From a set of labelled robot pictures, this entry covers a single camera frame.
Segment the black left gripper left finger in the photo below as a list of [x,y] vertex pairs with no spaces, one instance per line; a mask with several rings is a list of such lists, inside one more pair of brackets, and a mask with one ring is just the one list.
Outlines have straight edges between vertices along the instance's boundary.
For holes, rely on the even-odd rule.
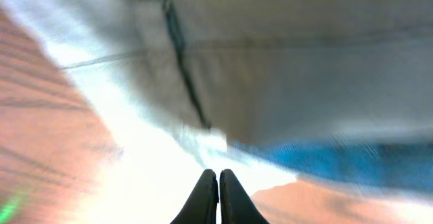
[[213,170],[206,169],[170,224],[215,224],[218,203],[216,174]]

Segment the light khaki shorts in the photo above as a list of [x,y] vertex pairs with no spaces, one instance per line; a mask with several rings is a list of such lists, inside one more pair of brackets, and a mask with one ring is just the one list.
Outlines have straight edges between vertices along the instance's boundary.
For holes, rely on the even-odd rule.
[[[432,222],[432,0],[1,0],[1,222]],[[221,223],[220,191],[216,223]]]

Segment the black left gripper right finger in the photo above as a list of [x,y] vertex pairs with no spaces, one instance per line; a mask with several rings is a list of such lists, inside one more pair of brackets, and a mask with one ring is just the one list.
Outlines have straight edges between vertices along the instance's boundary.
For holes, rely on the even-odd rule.
[[269,224],[231,169],[221,171],[219,191],[222,224]]

